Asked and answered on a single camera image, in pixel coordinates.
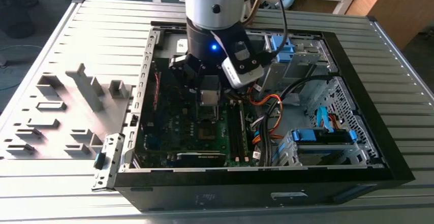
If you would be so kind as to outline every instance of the white label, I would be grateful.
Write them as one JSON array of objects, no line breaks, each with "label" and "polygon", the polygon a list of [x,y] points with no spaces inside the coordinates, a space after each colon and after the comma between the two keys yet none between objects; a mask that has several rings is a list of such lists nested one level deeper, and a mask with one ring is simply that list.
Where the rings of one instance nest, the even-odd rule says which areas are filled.
[{"label": "white label", "polygon": [[261,92],[261,90],[264,89],[258,84],[253,85],[253,88],[258,90],[258,92]]},{"label": "white label", "polygon": [[290,197],[292,199],[294,197],[309,197],[304,192],[272,193],[270,196],[273,200],[277,200],[277,197]]},{"label": "white label", "polygon": [[189,50],[188,39],[178,40],[177,53],[186,53]]},{"label": "white label", "polygon": [[261,159],[261,152],[254,151],[254,152],[253,152],[253,158],[254,158],[254,159]]}]

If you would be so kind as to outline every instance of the aluminum extrusion table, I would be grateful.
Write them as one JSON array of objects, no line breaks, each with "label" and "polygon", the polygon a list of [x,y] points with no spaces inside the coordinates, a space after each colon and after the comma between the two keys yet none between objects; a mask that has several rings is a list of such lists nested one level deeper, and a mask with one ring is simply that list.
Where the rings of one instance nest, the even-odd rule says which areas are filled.
[{"label": "aluminum extrusion table", "polygon": [[[50,63],[81,60],[87,74],[135,85],[151,20],[184,22],[185,6],[117,0],[75,0],[0,117],[0,138],[22,112]],[[0,221],[107,218],[138,223],[155,217],[208,217],[208,223],[309,221],[310,223],[429,222],[434,211],[434,96],[377,22],[366,17],[288,12],[289,28],[337,33],[416,181],[338,206],[200,212],[141,213],[118,192],[93,193],[94,160],[0,160]],[[280,11],[261,10],[254,25],[282,28]],[[242,219],[228,217],[244,215]]]}]

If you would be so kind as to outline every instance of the latch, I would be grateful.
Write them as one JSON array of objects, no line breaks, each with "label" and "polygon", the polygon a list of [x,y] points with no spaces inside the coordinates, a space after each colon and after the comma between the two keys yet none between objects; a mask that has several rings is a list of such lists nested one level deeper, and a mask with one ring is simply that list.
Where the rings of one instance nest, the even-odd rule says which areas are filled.
[{"label": "latch", "polygon": [[94,167],[95,184],[93,191],[115,191],[115,178],[119,169],[122,148],[125,142],[123,134],[111,134],[106,137],[101,153],[97,155]]}]

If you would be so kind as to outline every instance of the motherboard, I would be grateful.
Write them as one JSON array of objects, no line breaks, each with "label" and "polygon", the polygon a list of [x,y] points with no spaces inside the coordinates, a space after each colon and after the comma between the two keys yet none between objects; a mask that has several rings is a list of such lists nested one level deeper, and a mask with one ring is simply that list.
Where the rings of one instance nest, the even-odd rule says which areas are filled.
[{"label": "motherboard", "polygon": [[256,166],[248,142],[257,114],[246,98],[226,95],[220,105],[202,106],[170,72],[169,59],[157,59],[151,71],[135,151],[141,168]]}]

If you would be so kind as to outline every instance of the green circuit board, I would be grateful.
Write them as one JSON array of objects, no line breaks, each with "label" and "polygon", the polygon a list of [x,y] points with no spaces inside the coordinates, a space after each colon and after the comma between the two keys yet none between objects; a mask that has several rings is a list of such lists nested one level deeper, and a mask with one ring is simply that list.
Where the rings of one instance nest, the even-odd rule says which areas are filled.
[{"label": "green circuit board", "polygon": [[147,95],[154,98],[147,103],[153,108],[145,112],[151,116],[143,126],[143,141],[137,143],[142,146],[137,147],[141,167],[174,167],[180,153],[224,154],[224,166],[254,166],[248,142],[253,132],[245,121],[248,105],[228,100],[218,107],[201,106],[197,94],[181,88],[169,69],[162,66],[155,71],[158,81],[150,79],[147,87],[154,91]]}]

